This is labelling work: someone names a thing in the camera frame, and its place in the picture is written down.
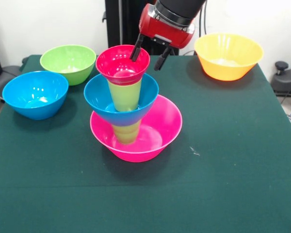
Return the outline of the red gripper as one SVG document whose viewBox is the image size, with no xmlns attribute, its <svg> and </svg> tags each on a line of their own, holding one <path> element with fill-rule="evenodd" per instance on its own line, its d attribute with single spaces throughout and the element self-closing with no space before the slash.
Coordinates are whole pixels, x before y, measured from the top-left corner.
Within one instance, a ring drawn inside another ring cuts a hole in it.
<svg viewBox="0 0 291 233">
<path fill-rule="evenodd" d="M 182 49 L 192 39 L 195 32 L 195 25 L 193 23 L 188 26 L 173 25 L 159 14 L 159 11 L 154 5 L 148 3 L 141 14 L 139 31 L 140 33 L 130 55 L 130 59 L 133 62 L 136 62 L 141 52 L 144 36 L 152 40 L 157 40 L 163 45 Z M 170 47 L 166 47 L 154 65 L 155 71 L 161 70 L 171 51 L 172 49 Z"/>
</svg>

